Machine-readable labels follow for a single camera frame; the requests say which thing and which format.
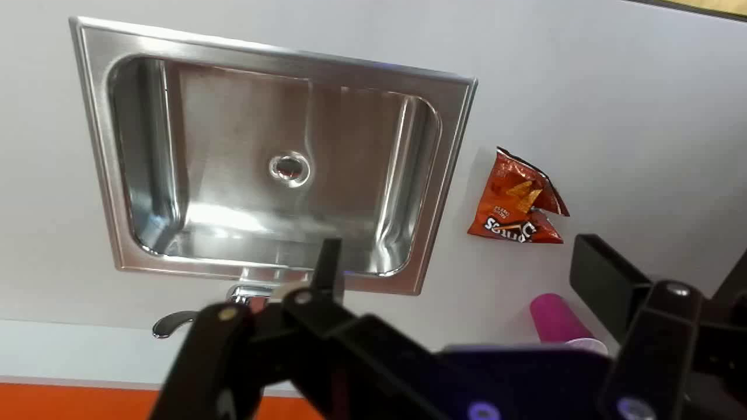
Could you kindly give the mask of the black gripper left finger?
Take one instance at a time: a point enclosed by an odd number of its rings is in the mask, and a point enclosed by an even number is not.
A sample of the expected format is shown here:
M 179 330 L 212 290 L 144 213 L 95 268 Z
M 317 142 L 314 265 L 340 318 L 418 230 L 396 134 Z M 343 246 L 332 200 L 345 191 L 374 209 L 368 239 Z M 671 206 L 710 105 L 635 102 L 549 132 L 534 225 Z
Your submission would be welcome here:
M 307 288 L 254 314 L 195 314 L 148 420 L 251 420 L 263 391 L 290 380 L 326 420 L 434 420 L 437 406 L 399 366 L 412 343 L 340 307 L 340 239 L 325 239 Z

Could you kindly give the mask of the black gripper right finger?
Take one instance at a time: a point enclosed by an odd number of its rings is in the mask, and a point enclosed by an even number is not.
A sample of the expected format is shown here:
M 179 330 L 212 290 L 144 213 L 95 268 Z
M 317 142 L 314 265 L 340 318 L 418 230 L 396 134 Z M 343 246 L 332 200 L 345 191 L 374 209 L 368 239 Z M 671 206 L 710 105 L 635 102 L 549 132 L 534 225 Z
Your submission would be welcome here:
M 618 343 L 599 391 L 606 420 L 747 420 L 744 261 L 705 297 L 579 233 L 570 284 Z

